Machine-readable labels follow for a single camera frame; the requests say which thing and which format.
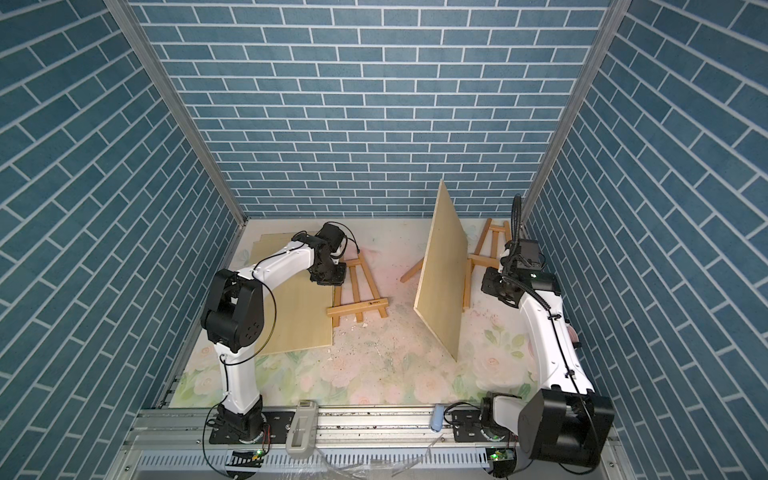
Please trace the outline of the plywood canvas board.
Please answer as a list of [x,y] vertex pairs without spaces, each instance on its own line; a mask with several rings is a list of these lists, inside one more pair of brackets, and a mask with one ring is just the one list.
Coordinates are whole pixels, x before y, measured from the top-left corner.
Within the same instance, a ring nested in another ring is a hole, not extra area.
[[265,325],[254,343],[256,350],[265,346],[261,354],[270,355],[332,344],[333,327],[326,315],[332,303],[331,286],[312,282],[308,270],[303,269],[277,287],[270,284],[270,288],[277,300],[277,326],[267,340],[274,325],[274,305],[269,292],[264,290]]
[[448,189],[439,185],[414,311],[453,359],[459,358],[468,243]]

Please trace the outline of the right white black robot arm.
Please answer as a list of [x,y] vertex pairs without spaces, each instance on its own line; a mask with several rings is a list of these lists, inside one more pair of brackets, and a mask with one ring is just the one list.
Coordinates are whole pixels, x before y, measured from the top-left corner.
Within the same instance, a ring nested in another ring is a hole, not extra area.
[[528,401],[489,393],[481,406],[483,425],[515,435],[527,460],[556,463],[574,475],[596,470],[615,408],[596,392],[577,358],[556,277],[488,267],[481,291],[521,313],[540,376],[539,390]]

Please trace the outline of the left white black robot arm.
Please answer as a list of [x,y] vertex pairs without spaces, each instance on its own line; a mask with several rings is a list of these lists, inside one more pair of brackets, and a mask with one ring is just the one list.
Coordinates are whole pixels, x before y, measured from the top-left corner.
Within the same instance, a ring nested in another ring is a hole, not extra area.
[[264,302],[278,316],[274,290],[301,272],[321,286],[340,286],[347,266],[346,248],[356,238],[331,223],[309,234],[295,233],[280,250],[239,270],[215,273],[201,317],[202,329],[213,343],[223,377],[224,397],[215,419],[237,442],[253,443],[265,431],[263,398],[255,380],[255,344],[265,326]]

